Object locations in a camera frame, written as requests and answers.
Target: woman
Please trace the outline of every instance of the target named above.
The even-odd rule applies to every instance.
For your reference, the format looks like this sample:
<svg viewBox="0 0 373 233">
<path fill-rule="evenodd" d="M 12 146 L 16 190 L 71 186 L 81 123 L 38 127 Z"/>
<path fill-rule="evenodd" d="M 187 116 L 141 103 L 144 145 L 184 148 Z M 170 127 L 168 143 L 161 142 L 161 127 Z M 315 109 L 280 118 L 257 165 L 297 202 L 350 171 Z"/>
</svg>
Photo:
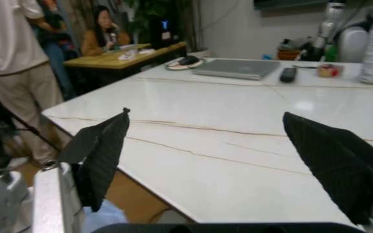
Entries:
<svg viewBox="0 0 373 233">
<path fill-rule="evenodd" d="M 110 31 L 118 32 L 117 44 L 129 44 L 129 35 L 126 32 L 119 31 L 119 27 L 112 23 L 109 9 L 106 6 L 99 5 L 95 8 L 94 20 L 94 30 L 88 31 L 85 34 L 82 46 L 83 56 L 98 56 L 103 52 L 113 49 L 115 44 L 110 39 Z"/>
</svg>

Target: black cable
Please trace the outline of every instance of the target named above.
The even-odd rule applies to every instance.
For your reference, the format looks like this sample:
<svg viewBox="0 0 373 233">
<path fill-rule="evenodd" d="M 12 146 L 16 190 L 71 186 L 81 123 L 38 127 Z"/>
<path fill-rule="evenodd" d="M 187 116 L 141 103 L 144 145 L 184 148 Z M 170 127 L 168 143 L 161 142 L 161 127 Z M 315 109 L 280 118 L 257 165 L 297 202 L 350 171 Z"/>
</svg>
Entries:
<svg viewBox="0 0 373 233">
<path fill-rule="evenodd" d="M 362 0 L 356 10 L 338 27 L 340 29 L 344 29 L 345 26 L 353 19 L 355 16 L 361 11 L 361 9 L 365 6 L 368 0 Z"/>
<path fill-rule="evenodd" d="M 12 116 L 12 118 L 14 118 L 16 121 L 18 121 L 19 123 L 21 123 L 21 125 L 25 126 L 25 128 L 26 128 L 26 129 L 19 129 L 19 130 L 28 130 L 28 131 L 32 132 L 33 134 L 35 134 L 37 137 L 41 138 L 41 140 L 43 140 L 44 142 L 46 142 L 48 145 L 50 145 L 52 148 L 54 148 L 54 150 L 56 150 L 57 152 L 61 151 L 52 142 L 50 142 L 48 139 L 46 139 L 44 136 L 42 136 L 41 133 L 36 128 L 34 128 L 33 126 L 27 124 L 24 120 L 22 120 L 21 118 L 17 117 L 14 113 L 12 113 L 11 111 L 9 111 L 8 109 L 6 109 L 6 111 Z"/>
<path fill-rule="evenodd" d="M 238 6 L 239 3 L 240 3 L 240 0 L 237 0 L 236 3 L 234 3 L 234 5 L 232 7 L 230 7 L 230 9 L 228 9 L 222 16 L 220 16 L 216 20 L 212 21 L 211 23 L 207 24 L 205 27 L 202 27 L 198 31 L 198 33 L 202 33 L 206 29 L 214 26 L 215 24 L 217 24 L 218 22 L 220 22 L 222 19 L 224 19 L 225 17 L 227 17 L 235 8 L 237 8 L 237 6 Z"/>
</svg>

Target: marble tabletop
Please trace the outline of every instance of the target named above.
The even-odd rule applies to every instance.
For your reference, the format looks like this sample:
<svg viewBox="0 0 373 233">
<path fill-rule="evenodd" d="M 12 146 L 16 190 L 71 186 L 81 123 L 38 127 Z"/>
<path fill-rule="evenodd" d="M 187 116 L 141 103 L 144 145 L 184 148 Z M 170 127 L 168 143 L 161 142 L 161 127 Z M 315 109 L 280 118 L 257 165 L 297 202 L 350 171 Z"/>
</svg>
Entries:
<svg viewBox="0 0 373 233">
<path fill-rule="evenodd" d="M 166 71 L 136 74 L 43 114 L 71 134 L 128 107 L 119 168 L 197 222 L 336 222 L 352 225 L 286 137 L 286 111 L 351 130 L 373 145 L 373 85 L 360 64 L 337 79 L 281 68 L 262 81 Z"/>
</svg>

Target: remote control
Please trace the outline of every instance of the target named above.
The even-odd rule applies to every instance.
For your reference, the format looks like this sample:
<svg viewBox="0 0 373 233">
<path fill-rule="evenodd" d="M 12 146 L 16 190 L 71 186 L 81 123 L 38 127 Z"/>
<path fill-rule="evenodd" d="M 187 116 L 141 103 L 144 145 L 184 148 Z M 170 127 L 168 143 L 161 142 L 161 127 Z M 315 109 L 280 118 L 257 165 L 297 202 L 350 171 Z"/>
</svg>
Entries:
<svg viewBox="0 0 373 233">
<path fill-rule="evenodd" d="M 296 79 L 297 68 L 285 68 L 280 76 L 282 83 L 291 83 Z"/>
</svg>

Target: laptop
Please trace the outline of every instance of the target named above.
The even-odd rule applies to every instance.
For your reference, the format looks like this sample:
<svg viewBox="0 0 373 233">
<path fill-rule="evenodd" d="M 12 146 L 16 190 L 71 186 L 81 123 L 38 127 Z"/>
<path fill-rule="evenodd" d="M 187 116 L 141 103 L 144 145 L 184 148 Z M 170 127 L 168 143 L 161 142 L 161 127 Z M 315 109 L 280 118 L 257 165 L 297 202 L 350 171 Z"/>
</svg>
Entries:
<svg viewBox="0 0 373 233">
<path fill-rule="evenodd" d="M 192 70 L 193 74 L 261 80 L 280 66 L 278 61 L 214 60 Z"/>
</svg>

